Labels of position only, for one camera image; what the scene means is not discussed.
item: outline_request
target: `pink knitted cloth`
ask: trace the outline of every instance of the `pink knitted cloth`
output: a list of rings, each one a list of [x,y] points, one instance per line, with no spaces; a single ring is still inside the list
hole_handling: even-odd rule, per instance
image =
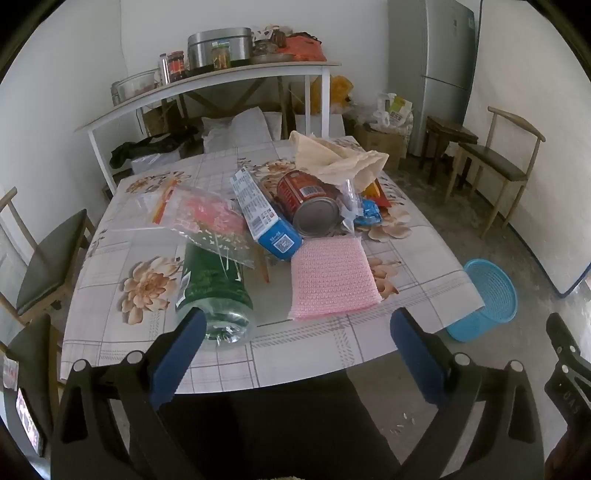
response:
[[[347,236],[304,240],[291,259],[291,288],[294,320],[356,312],[382,300],[361,239]]]

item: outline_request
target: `blue edge trim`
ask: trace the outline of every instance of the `blue edge trim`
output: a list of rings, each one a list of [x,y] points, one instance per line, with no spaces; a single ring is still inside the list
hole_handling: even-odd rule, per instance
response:
[[[478,196],[480,198],[482,198],[488,205],[491,206],[492,208],[492,203],[478,190],[476,191],[476,193],[478,194]],[[505,221],[505,216],[501,215],[501,213],[497,213],[497,215],[499,217],[501,217],[503,219],[503,221]],[[579,283],[581,283],[583,281],[583,279],[587,276],[587,273],[589,273],[589,270],[591,270],[591,264],[589,264],[587,266],[587,268],[585,268],[585,271],[583,272],[583,274],[579,277],[579,279],[575,282],[575,284],[573,286],[571,286],[566,292],[564,293],[560,293],[559,290],[556,288],[556,285],[554,285],[554,282],[552,282],[552,279],[550,278],[550,276],[548,275],[548,273],[546,272],[546,270],[544,269],[544,267],[542,266],[542,264],[540,263],[540,260],[538,260],[538,257],[535,256],[535,253],[532,252],[530,246],[525,243],[525,240],[523,240],[523,237],[519,234],[519,232],[517,230],[515,230],[515,228],[513,227],[513,225],[511,225],[511,223],[509,222],[508,224],[509,228],[511,229],[511,231],[513,231],[514,234],[516,234],[517,238],[521,241],[521,243],[526,247],[527,251],[530,253],[530,255],[532,257],[534,257],[535,262],[538,264],[538,266],[540,267],[540,269],[542,270],[542,272],[544,273],[545,277],[548,279],[548,281],[550,282],[550,285],[552,285],[552,289],[554,290],[554,292],[556,292],[556,294],[559,296],[559,298],[561,299],[565,299],[566,297],[568,297],[575,288],[577,288],[577,286],[579,285]]]

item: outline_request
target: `blue plastic basket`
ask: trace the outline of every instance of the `blue plastic basket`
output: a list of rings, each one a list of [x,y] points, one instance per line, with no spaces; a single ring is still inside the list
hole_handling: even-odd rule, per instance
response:
[[[484,307],[447,327],[459,342],[469,342],[499,323],[510,322],[517,313],[517,292],[511,279],[494,263],[470,260],[464,270],[484,301]]]

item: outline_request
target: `refrigerator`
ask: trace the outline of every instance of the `refrigerator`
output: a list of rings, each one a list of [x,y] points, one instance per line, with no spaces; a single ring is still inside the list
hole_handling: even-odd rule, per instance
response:
[[[455,0],[388,0],[388,92],[413,103],[408,152],[428,115],[462,124],[476,64],[474,13]]]

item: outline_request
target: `smartphone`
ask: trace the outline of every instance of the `smartphone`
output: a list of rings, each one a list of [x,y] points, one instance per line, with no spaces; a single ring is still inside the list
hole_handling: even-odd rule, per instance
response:
[[[33,449],[37,452],[37,455],[42,456],[45,441],[39,432],[35,421],[31,417],[29,406],[20,388],[18,389],[17,395],[17,413],[18,417],[21,419],[22,426],[27,433],[27,437],[29,437]]]

